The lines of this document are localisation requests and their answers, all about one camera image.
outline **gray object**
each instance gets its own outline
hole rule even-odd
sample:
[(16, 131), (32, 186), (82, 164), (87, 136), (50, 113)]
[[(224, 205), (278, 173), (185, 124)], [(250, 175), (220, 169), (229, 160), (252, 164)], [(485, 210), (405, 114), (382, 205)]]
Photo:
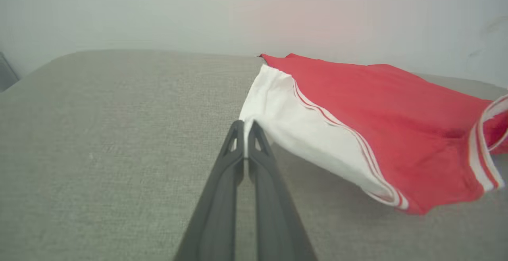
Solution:
[[(0, 95), (0, 260), (172, 259), (262, 64), (90, 51), (16, 83)], [(482, 98), (507, 93), (421, 76)], [(508, 259), (506, 190), (410, 216), (272, 150), (320, 261)], [(506, 177), (506, 156), (495, 159)], [(237, 260), (255, 260), (252, 191), (239, 189)]]
[(0, 92), (8, 89), (11, 85), (18, 81), (18, 77), (11, 69), (11, 66), (4, 58), (4, 54), (0, 52)]

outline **gray fabric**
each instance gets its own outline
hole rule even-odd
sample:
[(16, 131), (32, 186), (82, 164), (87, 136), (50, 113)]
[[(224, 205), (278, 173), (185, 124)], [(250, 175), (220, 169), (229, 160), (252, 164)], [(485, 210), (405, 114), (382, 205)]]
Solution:
[[(172, 259), (262, 63), (81, 52), (1, 93), (0, 260)], [(483, 98), (506, 93), (423, 77)], [(273, 149), (320, 260), (508, 259), (506, 191), (409, 216)], [(237, 259), (254, 260), (248, 180), (239, 192)]]

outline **wall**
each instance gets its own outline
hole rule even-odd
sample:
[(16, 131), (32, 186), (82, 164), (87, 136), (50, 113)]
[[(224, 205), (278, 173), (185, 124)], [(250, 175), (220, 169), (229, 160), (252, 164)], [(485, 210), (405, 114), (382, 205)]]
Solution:
[(21, 75), (95, 48), (389, 63), (508, 86), (508, 0), (0, 0)]

